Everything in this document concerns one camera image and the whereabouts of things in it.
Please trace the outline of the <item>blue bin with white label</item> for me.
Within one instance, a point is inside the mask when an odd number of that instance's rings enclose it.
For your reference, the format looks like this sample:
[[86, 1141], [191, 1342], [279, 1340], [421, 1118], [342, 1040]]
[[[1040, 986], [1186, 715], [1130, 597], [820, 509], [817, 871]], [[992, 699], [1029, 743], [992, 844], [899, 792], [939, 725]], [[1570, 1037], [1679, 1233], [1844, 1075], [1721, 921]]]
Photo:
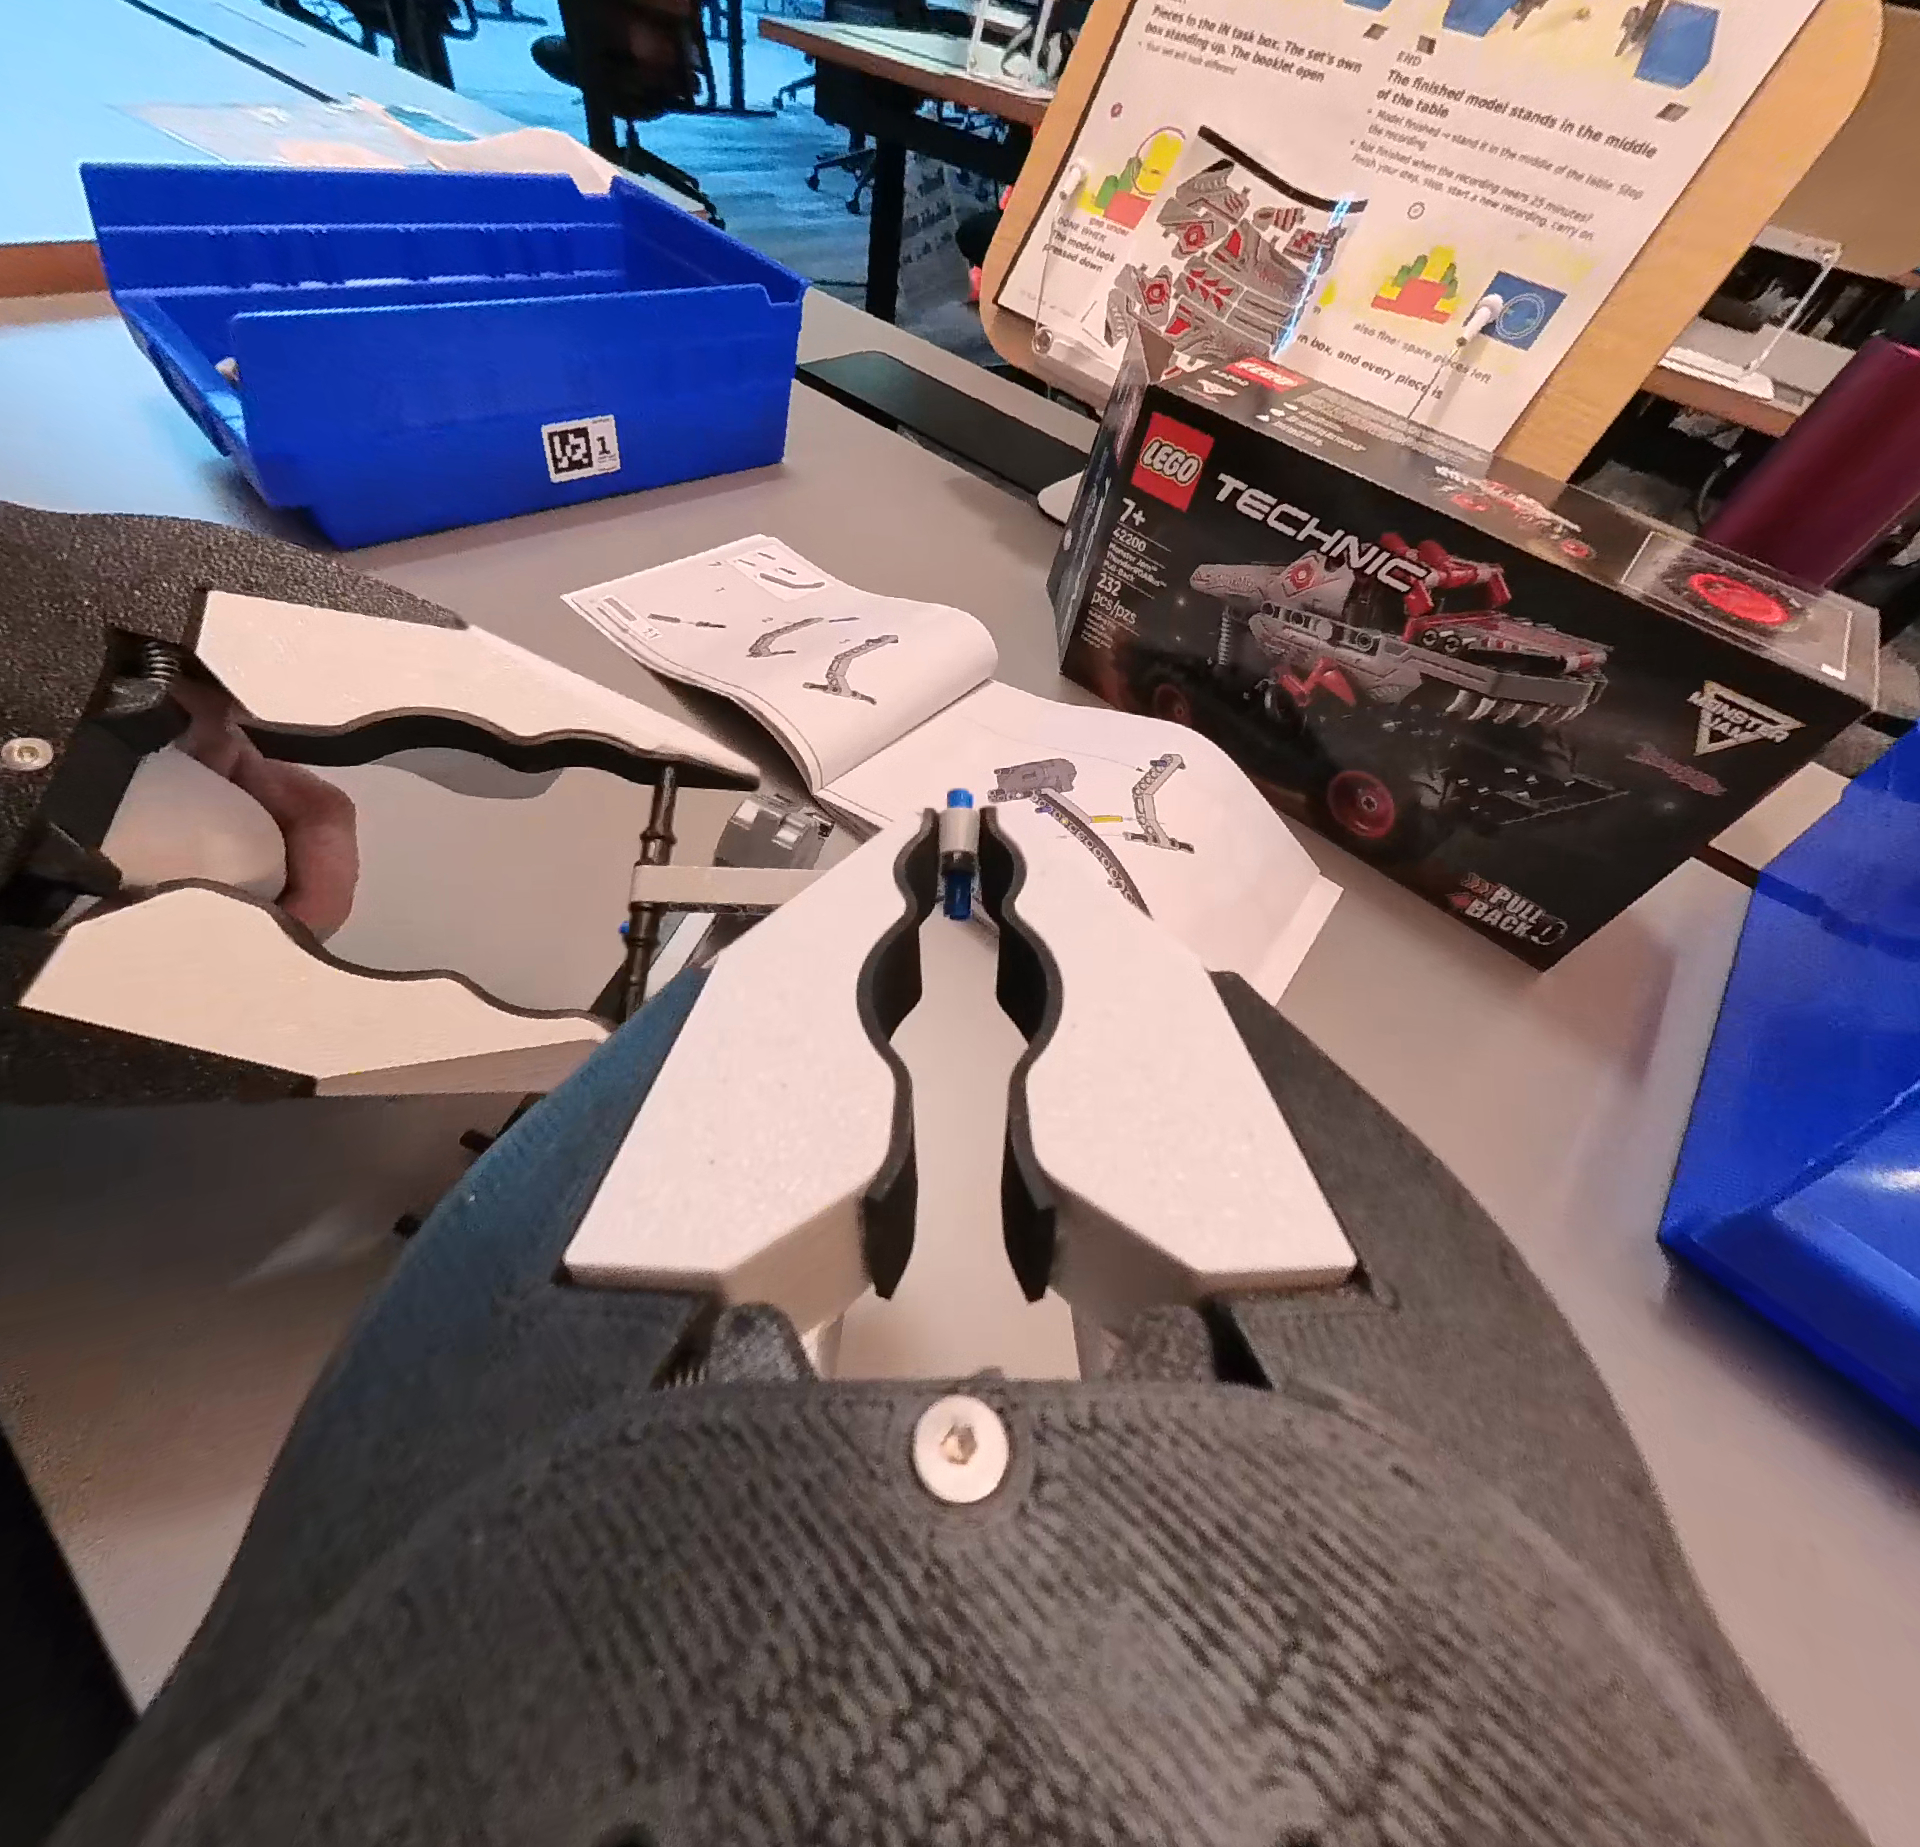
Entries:
[[805, 279], [633, 177], [82, 161], [110, 294], [339, 546], [776, 466]]

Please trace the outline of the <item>dark toy brick set box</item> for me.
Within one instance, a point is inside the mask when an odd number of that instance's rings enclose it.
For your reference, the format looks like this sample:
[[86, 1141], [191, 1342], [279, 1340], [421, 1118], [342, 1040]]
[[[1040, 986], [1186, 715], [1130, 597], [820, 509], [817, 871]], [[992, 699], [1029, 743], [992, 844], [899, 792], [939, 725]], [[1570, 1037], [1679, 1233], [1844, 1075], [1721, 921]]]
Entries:
[[1276, 357], [1130, 365], [1061, 661], [1548, 970], [1880, 704], [1880, 614]]

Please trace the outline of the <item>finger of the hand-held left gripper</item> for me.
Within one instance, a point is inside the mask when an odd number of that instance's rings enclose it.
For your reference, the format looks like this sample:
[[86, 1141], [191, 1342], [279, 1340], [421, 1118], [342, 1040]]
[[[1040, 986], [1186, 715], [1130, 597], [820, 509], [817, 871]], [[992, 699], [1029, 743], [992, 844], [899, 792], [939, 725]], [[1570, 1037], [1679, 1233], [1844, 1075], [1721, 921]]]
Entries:
[[189, 650], [264, 754], [308, 766], [457, 749], [524, 776], [597, 769], [717, 792], [762, 783], [712, 736], [485, 628], [212, 592]]
[[562, 1082], [606, 1025], [450, 970], [365, 970], [187, 880], [16, 938], [20, 1098], [398, 1098]]

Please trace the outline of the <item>person's left hand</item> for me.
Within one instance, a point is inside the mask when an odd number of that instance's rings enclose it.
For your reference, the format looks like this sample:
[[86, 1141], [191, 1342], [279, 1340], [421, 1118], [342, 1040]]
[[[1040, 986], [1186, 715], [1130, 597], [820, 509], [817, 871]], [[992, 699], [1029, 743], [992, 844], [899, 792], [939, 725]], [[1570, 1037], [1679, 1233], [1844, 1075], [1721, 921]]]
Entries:
[[351, 917], [362, 875], [355, 801], [313, 769], [263, 754], [224, 710], [187, 731], [191, 757], [252, 795], [283, 830], [283, 913], [328, 938]]

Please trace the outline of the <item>black office chair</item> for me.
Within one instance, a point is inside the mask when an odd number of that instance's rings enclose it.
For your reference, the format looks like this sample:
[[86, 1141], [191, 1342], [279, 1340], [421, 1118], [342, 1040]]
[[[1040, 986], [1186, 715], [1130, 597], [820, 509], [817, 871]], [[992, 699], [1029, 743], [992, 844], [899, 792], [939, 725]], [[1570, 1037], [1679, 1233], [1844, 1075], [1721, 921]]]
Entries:
[[700, 0], [560, 0], [560, 10], [588, 148], [665, 182], [721, 227], [703, 185], [635, 140], [647, 120], [698, 112], [700, 87], [712, 83]]

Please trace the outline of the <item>grey connector with black axle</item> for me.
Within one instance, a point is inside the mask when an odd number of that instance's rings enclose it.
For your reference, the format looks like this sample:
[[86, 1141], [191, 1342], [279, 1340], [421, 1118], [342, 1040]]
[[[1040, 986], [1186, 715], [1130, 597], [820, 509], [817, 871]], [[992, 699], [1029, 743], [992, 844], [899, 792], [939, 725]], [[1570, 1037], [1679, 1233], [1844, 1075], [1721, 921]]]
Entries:
[[698, 933], [694, 945], [705, 945], [711, 959], [719, 945], [797, 896], [817, 871], [719, 870], [712, 859], [703, 866], [677, 863], [677, 801], [688, 773], [691, 766], [684, 759], [669, 759], [652, 787], [649, 822], [629, 875], [629, 907], [620, 923], [624, 953], [617, 970], [588, 1005], [604, 1025], [633, 1019], [655, 979], [665, 979], [665, 970], [660, 970], [665, 923], [705, 921], [705, 930]]

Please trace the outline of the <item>white instruction booklet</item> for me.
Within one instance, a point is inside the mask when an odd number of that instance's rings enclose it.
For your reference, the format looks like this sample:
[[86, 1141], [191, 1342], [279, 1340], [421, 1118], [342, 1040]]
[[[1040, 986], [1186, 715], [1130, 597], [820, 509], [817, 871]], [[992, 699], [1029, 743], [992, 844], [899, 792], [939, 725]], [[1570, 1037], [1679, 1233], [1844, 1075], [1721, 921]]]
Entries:
[[844, 823], [880, 830], [953, 787], [1018, 837], [1029, 875], [1159, 921], [1209, 970], [1281, 999], [1340, 902], [1253, 778], [1186, 725], [997, 680], [947, 602], [836, 582], [746, 537], [567, 593], [629, 659], [740, 705]]

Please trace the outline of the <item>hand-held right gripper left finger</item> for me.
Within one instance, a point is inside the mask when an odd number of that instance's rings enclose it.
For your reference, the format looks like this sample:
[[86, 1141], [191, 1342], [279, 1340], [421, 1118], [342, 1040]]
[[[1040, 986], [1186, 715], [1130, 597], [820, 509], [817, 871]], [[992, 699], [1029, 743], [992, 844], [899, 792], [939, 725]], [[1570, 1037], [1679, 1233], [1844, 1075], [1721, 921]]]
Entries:
[[921, 999], [921, 823], [876, 835], [711, 967], [567, 1272], [719, 1300], [903, 1276], [917, 1158], [891, 1031]]

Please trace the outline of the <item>white side table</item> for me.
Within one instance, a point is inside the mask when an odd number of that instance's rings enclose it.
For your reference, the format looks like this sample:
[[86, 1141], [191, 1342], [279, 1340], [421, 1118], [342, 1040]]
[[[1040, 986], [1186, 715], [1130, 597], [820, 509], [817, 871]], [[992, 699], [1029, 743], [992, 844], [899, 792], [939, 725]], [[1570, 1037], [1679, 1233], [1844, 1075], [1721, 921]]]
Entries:
[[256, 0], [2, 0], [2, 294], [100, 286], [79, 166], [202, 159], [152, 106], [372, 103], [447, 136], [510, 115]]

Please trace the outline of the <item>blue plastic bin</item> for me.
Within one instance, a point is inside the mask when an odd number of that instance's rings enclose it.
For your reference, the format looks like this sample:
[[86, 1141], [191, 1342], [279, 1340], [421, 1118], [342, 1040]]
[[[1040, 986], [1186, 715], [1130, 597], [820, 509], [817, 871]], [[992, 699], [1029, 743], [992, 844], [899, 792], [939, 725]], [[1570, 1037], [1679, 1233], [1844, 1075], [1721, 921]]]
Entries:
[[1918, 731], [1760, 871], [1659, 1240], [1918, 1424]]

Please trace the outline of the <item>wooden table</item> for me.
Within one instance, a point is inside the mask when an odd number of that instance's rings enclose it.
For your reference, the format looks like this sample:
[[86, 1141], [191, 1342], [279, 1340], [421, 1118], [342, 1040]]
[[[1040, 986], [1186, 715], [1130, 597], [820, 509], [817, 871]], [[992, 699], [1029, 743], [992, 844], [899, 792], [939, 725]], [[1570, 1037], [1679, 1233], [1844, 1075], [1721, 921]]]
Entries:
[[865, 311], [896, 322], [908, 155], [1012, 185], [1047, 94], [973, 72], [958, 35], [780, 14], [756, 35], [811, 57], [817, 115], [876, 148]]

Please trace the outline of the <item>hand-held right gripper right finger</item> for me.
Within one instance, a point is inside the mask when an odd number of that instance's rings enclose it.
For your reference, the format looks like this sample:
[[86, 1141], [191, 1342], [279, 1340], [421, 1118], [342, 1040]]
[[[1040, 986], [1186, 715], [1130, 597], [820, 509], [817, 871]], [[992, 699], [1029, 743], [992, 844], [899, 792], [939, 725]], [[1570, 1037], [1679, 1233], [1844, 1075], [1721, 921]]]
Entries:
[[981, 818], [1007, 1098], [1005, 1246], [1029, 1300], [1214, 1300], [1351, 1280], [1354, 1246], [1203, 959]]

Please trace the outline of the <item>maroon water bottle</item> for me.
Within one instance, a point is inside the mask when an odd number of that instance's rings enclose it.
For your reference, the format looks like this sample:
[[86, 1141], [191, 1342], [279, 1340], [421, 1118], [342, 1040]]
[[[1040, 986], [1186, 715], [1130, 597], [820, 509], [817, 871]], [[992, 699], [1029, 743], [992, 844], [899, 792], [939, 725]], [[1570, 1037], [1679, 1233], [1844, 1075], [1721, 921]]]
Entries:
[[1705, 546], [1833, 586], [1918, 509], [1918, 346], [1869, 338], [1701, 527]]

